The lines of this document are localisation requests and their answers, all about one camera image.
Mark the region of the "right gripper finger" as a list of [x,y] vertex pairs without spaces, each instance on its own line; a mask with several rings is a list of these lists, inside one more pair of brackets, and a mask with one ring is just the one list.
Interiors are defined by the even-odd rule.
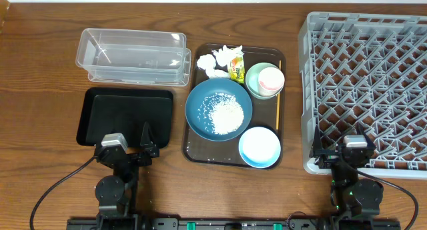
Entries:
[[323,146],[320,136],[320,130],[319,127],[315,127],[314,131],[314,140],[312,143],[312,148],[310,150],[310,157],[319,157],[322,154]]
[[364,146],[365,147],[375,147],[374,142],[367,136],[367,134],[364,131],[363,126],[359,123],[356,127],[356,132],[358,135],[361,135],[364,139]]

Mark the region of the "white light-blue small bowl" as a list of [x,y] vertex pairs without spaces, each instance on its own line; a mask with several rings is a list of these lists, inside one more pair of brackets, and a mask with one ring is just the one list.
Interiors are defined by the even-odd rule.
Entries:
[[240,137],[238,151],[251,167],[266,169],[280,158],[282,151],[278,136],[266,127],[252,127]]

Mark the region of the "dark blue plate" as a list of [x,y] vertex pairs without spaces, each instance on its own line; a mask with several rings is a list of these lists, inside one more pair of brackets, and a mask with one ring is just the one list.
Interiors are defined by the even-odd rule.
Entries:
[[208,79],[191,90],[185,117],[190,128],[210,141],[237,137],[252,119],[253,105],[248,92],[228,79]]

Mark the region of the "pile of rice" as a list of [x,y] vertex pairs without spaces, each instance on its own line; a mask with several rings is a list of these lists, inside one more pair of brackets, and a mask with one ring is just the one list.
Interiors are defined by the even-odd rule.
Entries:
[[204,97],[198,107],[197,120],[203,123],[208,133],[227,135],[236,131],[243,123],[244,110],[236,97],[226,93],[215,93]]

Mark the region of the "pink cup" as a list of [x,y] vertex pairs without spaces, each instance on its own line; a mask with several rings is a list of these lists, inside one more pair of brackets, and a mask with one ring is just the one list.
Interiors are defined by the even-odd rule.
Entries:
[[258,91],[261,96],[275,95],[284,86],[284,74],[275,67],[262,69],[258,75]]

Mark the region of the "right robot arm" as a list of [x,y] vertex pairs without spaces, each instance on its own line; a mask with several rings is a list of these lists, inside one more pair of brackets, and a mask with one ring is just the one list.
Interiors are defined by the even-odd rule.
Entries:
[[363,129],[345,136],[343,143],[334,148],[326,149],[320,130],[315,128],[309,156],[320,169],[331,170],[330,201],[337,208],[337,213],[318,219],[316,229],[374,228],[373,217],[380,213],[384,187],[372,178],[360,179],[358,169],[368,163],[375,149]]

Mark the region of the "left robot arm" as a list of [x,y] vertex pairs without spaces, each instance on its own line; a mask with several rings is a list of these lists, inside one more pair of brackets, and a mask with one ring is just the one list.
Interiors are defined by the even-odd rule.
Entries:
[[95,187],[99,202],[96,229],[151,229],[150,220],[135,208],[139,168],[150,166],[152,159],[159,157],[159,148],[147,122],[143,125],[139,146],[140,152],[128,153],[124,135],[112,133],[105,135],[95,147],[96,161],[113,169],[113,174],[99,180]]

